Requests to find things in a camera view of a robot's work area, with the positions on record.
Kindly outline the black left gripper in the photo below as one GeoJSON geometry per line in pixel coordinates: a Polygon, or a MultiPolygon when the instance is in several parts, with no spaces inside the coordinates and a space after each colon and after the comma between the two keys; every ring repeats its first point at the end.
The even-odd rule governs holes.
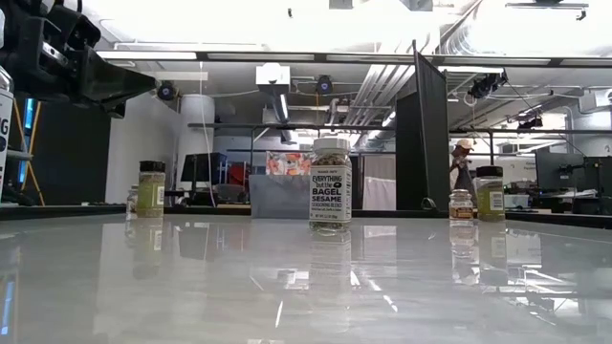
{"type": "Polygon", "coordinates": [[[14,92],[44,101],[125,101],[156,79],[105,61],[83,0],[0,0],[0,68],[14,92]]]}

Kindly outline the green herb jar black lid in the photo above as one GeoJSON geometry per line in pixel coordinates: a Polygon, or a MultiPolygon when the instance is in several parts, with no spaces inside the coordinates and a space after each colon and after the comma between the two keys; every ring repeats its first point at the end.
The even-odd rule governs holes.
{"type": "Polygon", "coordinates": [[[139,218],[162,218],[164,215],[165,163],[140,161],[137,215],[139,218]]]}
{"type": "Polygon", "coordinates": [[[496,165],[477,167],[475,186],[478,219],[492,223],[504,221],[503,168],[496,165]]]}

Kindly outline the small glass jar cork lid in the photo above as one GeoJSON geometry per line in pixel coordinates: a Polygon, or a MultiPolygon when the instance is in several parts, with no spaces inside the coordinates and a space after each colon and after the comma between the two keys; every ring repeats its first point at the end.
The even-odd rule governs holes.
{"type": "Polygon", "coordinates": [[[454,189],[449,195],[449,218],[451,220],[469,221],[474,218],[471,194],[466,189],[454,189]]]}
{"type": "Polygon", "coordinates": [[[133,184],[128,190],[126,198],[126,220],[132,221],[138,218],[137,204],[138,204],[138,189],[136,184],[133,184]]]}

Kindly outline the bagel seasoning jar white lid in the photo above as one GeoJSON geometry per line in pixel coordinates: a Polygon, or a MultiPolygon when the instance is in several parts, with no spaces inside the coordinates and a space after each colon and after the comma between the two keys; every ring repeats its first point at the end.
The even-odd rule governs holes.
{"type": "Polygon", "coordinates": [[[352,220],[350,141],[338,137],[314,141],[310,167],[309,225],[318,232],[345,232],[352,220]]]}
{"type": "Polygon", "coordinates": [[[11,114],[13,108],[13,80],[0,66],[0,201],[3,194],[6,160],[9,150],[11,114]]]}

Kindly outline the grey translucent plastic bin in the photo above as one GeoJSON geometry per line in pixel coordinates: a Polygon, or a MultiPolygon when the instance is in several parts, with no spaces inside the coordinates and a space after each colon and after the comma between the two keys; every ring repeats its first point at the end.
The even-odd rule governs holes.
{"type": "Polygon", "coordinates": [[[251,216],[257,219],[309,218],[307,175],[250,175],[251,216]]]}

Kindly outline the desk computer monitor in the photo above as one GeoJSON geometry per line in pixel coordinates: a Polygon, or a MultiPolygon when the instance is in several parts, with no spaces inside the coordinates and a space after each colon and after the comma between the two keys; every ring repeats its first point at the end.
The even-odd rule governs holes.
{"type": "MultiPolygon", "coordinates": [[[[38,116],[39,102],[34,98],[28,97],[24,103],[24,117],[22,120],[22,128],[24,130],[25,150],[28,154],[32,153],[32,142],[34,134],[34,125],[38,116]]],[[[29,161],[20,162],[19,167],[19,183],[23,185],[28,176],[29,161]]]]}

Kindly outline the black monitor on stand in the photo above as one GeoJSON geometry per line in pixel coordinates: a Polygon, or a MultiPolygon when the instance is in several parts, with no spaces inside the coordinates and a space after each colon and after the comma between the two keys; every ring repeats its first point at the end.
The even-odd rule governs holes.
{"type": "Polygon", "coordinates": [[[213,206],[218,202],[217,186],[227,181],[227,156],[222,153],[186,155],[180,178],[189,205],[213,206]]]}

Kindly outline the yellow stand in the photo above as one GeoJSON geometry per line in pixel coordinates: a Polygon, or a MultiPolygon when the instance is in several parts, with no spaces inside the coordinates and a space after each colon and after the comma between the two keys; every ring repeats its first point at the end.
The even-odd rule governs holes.
{"type": "MultiPolygon", "coordinates": [[[[27,152],[25,150],[25,144],[24,144],[24,130],[22,128],[22,120],[24,117],[24,103],[25,100],[27,99],[27,97],[23,100],[23,104],[22,106],[19,106],[18,103],[15,101],[13,103],[13,112],[15,114],[15,118],[17,119],[17,124],[18,124],[18,129],[19,129],[19,135],[20,135],[20,144],[21,144],[21,151],[23,152],[27,152]]],[[[37,124],[38,124],[38,120],[39,120],[39,116],[41,113],[41,108],[42,108],[42,103],[40,101],[39,102],[39,109],[38,109],[38,116],[37,116],[37,120],[35,122],[34,125],[34,134],[33,134],[33,142],[32,142],[32,150],[34,151],[34,144],[35,144],[35,139],[36,139],[36,134],[37,134],[37,124]]],[[[28,166],[28,176],[27,179],[25,181],[25,183],[23,185],[21,185],[19,183],[19,167],[20,167],[20,163],[19,163],[19,167],[18,167],[18,183],[20,185],[20,190],[24,191],[26,189],[26,186],[28,185],[28,182],[32,182],[33,188],[35,190],[36,196],[38,198],[39,204],[42,206],[46,205],[45,199],[44,199],[44,195],[42,193],[42,190],[40,188],[38,179],[35,175],[34,169],[33,169],[33,159],[31,159],[30,164],[28,166]]]]}

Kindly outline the white ceiling box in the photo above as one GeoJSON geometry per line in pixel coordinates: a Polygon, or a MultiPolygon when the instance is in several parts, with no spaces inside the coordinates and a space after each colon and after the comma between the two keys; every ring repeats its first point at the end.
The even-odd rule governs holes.
{"type": "Polygon", "coordinates": [[[279,63],[268,62],[255,69],[255,84],[260,85],[289,85],[291,83],[291,69],[279,63]]]}

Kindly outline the white cloth screen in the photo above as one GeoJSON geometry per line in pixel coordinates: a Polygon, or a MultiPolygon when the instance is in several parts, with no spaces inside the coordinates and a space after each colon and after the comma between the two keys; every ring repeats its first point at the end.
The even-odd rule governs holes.
{"type": "Polygon", "coordinates": [[[363,202],[365,210],[396,209],[396,159],[393,155],[364,157],[363,202]]]}

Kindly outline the black partition panel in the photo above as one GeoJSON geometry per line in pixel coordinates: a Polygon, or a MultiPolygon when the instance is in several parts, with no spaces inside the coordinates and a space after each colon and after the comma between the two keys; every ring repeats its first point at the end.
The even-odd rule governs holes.
{"type": "Polygon", "coordinates": [[[447,81],[412,43],[415,90],[396,103],[396,208],[448,210],[447,81]]]}

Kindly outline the person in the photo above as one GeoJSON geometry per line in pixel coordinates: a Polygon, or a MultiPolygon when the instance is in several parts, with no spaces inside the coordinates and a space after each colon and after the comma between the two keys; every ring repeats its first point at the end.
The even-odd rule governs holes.
{"type": "Polygon", "coordinates": [[[458,140],[453,151],[450,153],[449,180],[450,190],[465,189],[471,196],[474,206],[477,206],[476,192],[470,174],[469,154],[472,151],[472,143],[467,139],[458,140]]]}

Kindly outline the black ceiling light rig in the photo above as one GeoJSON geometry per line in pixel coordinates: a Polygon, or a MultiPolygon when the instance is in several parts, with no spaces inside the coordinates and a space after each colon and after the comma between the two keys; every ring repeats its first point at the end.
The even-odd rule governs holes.
{"type": "Polygon", "coordinates": [[[489,73],[483,77],[476,78],[468,90],[468,94],[475,99],[487,97],[507,82],[508,76],[506,72],[489,73]]]}

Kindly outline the large black office monitor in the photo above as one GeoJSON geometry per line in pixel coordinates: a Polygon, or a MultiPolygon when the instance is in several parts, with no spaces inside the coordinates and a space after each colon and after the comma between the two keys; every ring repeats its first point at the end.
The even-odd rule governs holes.
{"type": "Polygon", "coordinates": [[[584,182],[584,156],[581,154],[537,152],[536,181],[542,190],[581,189],[584,182]]]}

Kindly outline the black overhead frame beam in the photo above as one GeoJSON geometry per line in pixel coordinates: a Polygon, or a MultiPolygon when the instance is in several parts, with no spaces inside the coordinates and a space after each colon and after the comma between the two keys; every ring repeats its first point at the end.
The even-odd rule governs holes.
{"type": "MultiPolygon", "coordinates": [[[[106,60],[130,61],[202,61],[202,62],[283,62],[317,64],[412,65],[418,53],[287,53],[287,52],[171,52],[171,51],[100,51],[106,60]]],[[[520,57],[496,55],[424,55],[435,66],[476,66],[510,68],[612,68],[612,57],[520,57]]]]}

